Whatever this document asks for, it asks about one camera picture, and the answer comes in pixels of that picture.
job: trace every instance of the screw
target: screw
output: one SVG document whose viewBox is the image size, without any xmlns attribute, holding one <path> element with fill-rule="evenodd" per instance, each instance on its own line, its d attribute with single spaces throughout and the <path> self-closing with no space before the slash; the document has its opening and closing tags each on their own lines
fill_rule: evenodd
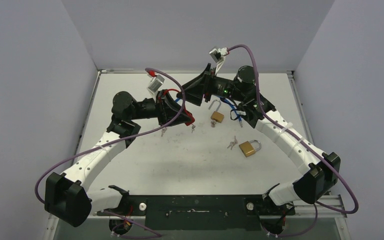
<svg viewBox="0 0 384 240">
<path fill-rule="evenodd" d="M 142 202 L 141 204 L 139 204 L 139 210 L 145 211 L 145 209 L 147 209 L 147 205 L 145 203 Z"/>
<path fill-rule="evenodd" d="M 249 211 L 254 210 L 254 203 L 252 203 L 252 202 L 248 202 L 248 203 L 246 204 L 246 209 L 248 209 Z"/>
</svg>

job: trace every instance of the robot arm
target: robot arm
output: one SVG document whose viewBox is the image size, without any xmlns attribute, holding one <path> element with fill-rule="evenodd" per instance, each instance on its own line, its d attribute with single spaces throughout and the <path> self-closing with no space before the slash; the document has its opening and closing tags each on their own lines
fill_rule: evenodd
<svg viewBox="0 0 384 240">
<path fill-rule="evenodd" d="M 325 194 L 333 185 L 337 178 L 333 175 L 324 163 L 316 158 L 311 152 L 307 151 L 300 143 L 306 141 L 293 127 L 287 123 L 279 111 L 269 111 L 266 113 L 270 118 L 283 126 L 279 129 L 266 118 L 258 120 L 255 129 L 271 139 L 295 164 L 296 168 L 303 175 L 296 181 L 281 183 L 267 193 L 269 199 L 277 206 L 290 203 L 296 200 L 303 200 L 308 204 L 315 203 L 323 194 Z M 285 132 L 289 129 L 299 136 L 296 140 L 290 134 Z M 330 155 L 324 153 L 321 149 L 311 146 L 311 148 L 323 156 L 332 166 L 339 171 L 341 160 L 333 152 Z"/>
<path fill-rule="evenodd" d="M 282 118 L 275 106 L 260 94 L 266 115 L 281 123 L 283 128 L 279 129 L 264 118 L 260 108 L 257 107 L 252 67 L 241 67 L 234 80 L 218 77 L 215 73 L 216 69 L 211 69 L 211 65 L 208 64 L 203 73 L 184 84 L 182 87 L 185 91 L 185 100 L 197 106 L 201 105 L 203 99 L 208 102 L 212 95 L 239 101 L 237 108 L 244 113 L 242 118 L 251 127 L 269 137 L 303 174 L 296 181 L 272 187 L 263 194 L 264 203 L 274 208 L 295 200 L 313 204 L 336 183 L 335 175 L 299 144 L 304 141 L 303 138 L 296 140 L 285 132 L 285 129 L 289 129 L 301 137 L 292 125 Z M 167 92 L 168 90 L 158 91 L 154 98 L 145 98 L 143 101 L 136 101 L 125 91 L 117 93 L 112 101 L 111 123 L 96 145 L 101 146 L 118 138 L 136 135 L 141 127 L 132 120 L 157 118 L 160 125 L 168 123 L 181 107 L 166 94 Z M 182 94 L 177 94 L 177 97 L 182 98 Z M 178 124 L 188 126 L 194 121 L 192 114 L 184 110 L 171 126 Z M 46 179 L 45 210 L 77 227 L 90 213 L 116 208 L 121 204 L 122 198 L 129 195 L 127 191 L 116 186 L 94 192 L 88 192 L 88 189 L 111 159 L 128 148 L 134 139 L 102 146 L 101 149 L 85 155 L 62 174 L 52 173 Z M 339 170 L 341 161 L 335 153 L 327 155 L 314 146 L 312 149 Z"/>
<path fill-rule="evenodd" d="M 112 101 L 111 123 L 95 145 L 101 149 L 84 155 L 61 174 L 51 173 L 46 179 L 45 210 L 77 227 L 90 213 L 118 207 L 122 197 L 129 195 L 127 191 L 112 185 L 89 192 L 89 187 L 111 160 L 128 148 L 135 139 L 111 143 L 139 132 L 141 126 L 132 120 L 157 118 L 159 124 L 164 125 L 179 112 L 181 106 L 166 93 L 166 90 L 158 91 L 155 99 L 145 98 L 139 102 L 128 92 L 117 93 Z M 188 126 L 194 121 L 192 114 L 184 110 L 170 126 Z"/>
<path fill-rule="evenodd" d="M 211 64 L 208 64 L 204 72 L 184 84 L 182 87 L 185 90 L 186 101 L 200 106 L 203 99 L 208 102 L 212 95 L 239 101 L 237 110 L 245 113 L 241 117 L 251 127 L 271 139 L 292 160 L 303 175 L 296 181 L 281 183 L 272 187 L 264 194 L 264 200 L 276 206 L 295 200 L 314 204 L 336 184 L 337 177 L 323 162 L 300 144 L 305 139 L 292 127 L 292 123 L 287 123 L 275 106 L 260 94 L 264 113 L 277 121 L 283 128 L 279 129 L 263 116 L 258 107 L 253 67 L 242 66 L 233 80 L 216 76 L 216 71 L 217 69 L 211 68 Z M 296 140 L 285 132 L 286 129 L 295 133 L 300 139 Z M 311 146 L 311 148 L 339 171 L 341 160 L 334 152 L 328 155 L 315 146 Z"/>
</svg>

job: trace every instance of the padlock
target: padlock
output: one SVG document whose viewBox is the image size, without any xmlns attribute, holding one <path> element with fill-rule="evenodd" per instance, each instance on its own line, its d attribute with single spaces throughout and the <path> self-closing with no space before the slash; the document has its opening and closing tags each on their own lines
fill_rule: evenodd
<svg viewBox="0 0 384 240">
<path fill-rule="evenodd" d="M 254 147 L 251 145 L 252 143 L 258 143 L 258 147 L 254 149 Z M 243 155 L 245 155 L 245 157 L 249 157 L 261 149 L 261 142 L 257 140 L 246 141 L 244 143 L 241 143 L 239 145 L 239 148 L 242 151 Z"/>
<path fill-rule="evenodd" d="M 209 106 L 208 109 L 211 109 L 211 107 L 213 106 L 214 102 L 218 102 L 218 107 L 215 109 L 215 111 L 212 113 L 211 115 L 211 120 L 214 120 L 216 121 L 217 123 L 221 123 L 223 121 L 223 119 L 225 118 L 225 116 L 223 114 L 221 114 L 219 111 L 219 108 L 220 106 L 222 105 L 222 102 L 220 100 L 214 100 L 212 101 L 211 105 Z"/>
</svg>

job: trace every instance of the padlock shackle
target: padlock shackle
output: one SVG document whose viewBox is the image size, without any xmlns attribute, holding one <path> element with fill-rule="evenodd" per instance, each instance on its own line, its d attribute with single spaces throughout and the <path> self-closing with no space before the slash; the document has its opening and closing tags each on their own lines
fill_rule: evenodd
<svg viewBox="0 0 384 240">
<path fill-rule="evenodd" d="M 210 110 L 210 109 L 211 109 L 211 107 L 213 106 L 214 102 L 218 102 L 218 106 L 217 106 L 217 109 L 215 110 L 216 112 L 218 112 L 218 111 L 219 111 L 219 109 L 220 109 L 220 106 L 222 105 L 222 102 L 221 102 L 220 100 L 218 100 L 218 99 L 216 99 L 216 100 L 212 101 L 212 103 L 211 103 L 211 104 L 209 105 L 209 107 L 208 107 L 208 110 Z"/>
<path fill-rule="evenodd" d="M 258 148 L 256 148 L 256 149 L 254 149 L 254 151 L 259 151 L 260 149 L 261 149 L 261 142 L 260 141 L 258 141 L 258 140 L 251 140 L 251 141 L 249 141 L 249 143 L 250 144 L 252 144 L 252 143 L 258 143 Z"/>
</svg>

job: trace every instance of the gray wall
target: gray wall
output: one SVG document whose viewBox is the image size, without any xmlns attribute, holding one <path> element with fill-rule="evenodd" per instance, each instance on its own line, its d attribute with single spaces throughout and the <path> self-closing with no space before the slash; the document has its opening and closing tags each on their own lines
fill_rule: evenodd
<svg viewBox="0 0 384 240">
<path fill-rule="evenodd" d="M 351 236 L 384 239 L 384 1 L 336 0 L 295 77 L 315 143 L 341 156 L 359 199 Z"/>
<path fill-rule="evenodd" d="M 0 240 L 43 237 L 33 188 L 74 153 L 96 75 L 60 0 L 0 1 Z"/>
<path fill-rule="evenodd" d="M 334 0 L 62 0 L 99 69 L 202 70 L 247 44 L 260 71 L 294 70 Z M 244 50 L 222 71 L 250 63 Z"/>
</svg>

